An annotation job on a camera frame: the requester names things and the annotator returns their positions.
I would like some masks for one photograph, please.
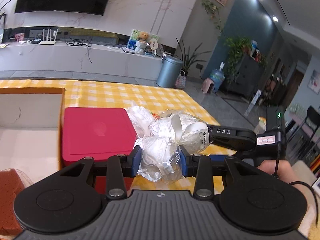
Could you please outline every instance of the label sticker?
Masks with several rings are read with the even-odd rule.
[[[257,138],[257,145],[266,145],[266,144],[273,144],[273,143],[276,143],[276,136],[275,135]]]
[[[209,132],[201,132],[200,138],[201,138],[201,151],[202,151],[206,149],[210,143]]]

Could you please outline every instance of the gray trash can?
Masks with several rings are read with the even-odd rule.
[[[172,88],[179,76],[183,62],[178,58],[166,56],[163,58],[162,63],[157,85],[163,88]]]

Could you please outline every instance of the green plant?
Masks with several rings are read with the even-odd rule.
[[[263,54],[261,54],[261,56],[260,56],[259,65],[263,68],[266,68],[268,65],[267,57]]]
[[[196,53],[197,50],[201,47],[202,42],[196,47],[196,49],[191,54],[190,53],[190,46],[188,48],[188,51],[186,52],[186,47],[184,46],[183,40],[181,40],[182,46],[177,38],[176,38],[176,40],[178,42],[178,46],[181,51],[181,57],[179,57],[179,56],[177,56],[177,57],[183,62],[182,70],[187,71],[191,67],[191,65],[196,62],[206,62],[206,60],[197,59],[200,55],[211,52],[209,50],[209,51]]]
[[[224,69],[224,73],[230,80],[231,76],[236,76],[236,65],[241,60],[243,54],[251,48],[251,41],[248,37],[226,38],[225,45],[230,50],[228,53],[228,67]]]
[[[213,2],[209,0],[201,0],[201,5],[204,7],[207,14],[211,16],[210,17],[211,20],[218,18],[218,21],[215,21],[214,25],[221,35],[223,32],[223,27],[222,27],[222,22],[221,22],[220,13],[219,13],[220,7],[217,7]]]

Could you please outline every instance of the wall socket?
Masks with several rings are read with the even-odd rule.
[[[197,64],[197,65],[196,65],[196,68],[201,70],[201,69],[203,69],[203,65]]]

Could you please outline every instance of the red lid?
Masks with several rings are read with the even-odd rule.
[[[123,108],[68,107],[64,113],[62,158],[65,165],[86,156],[105,161],[133,149],[136,131]]]

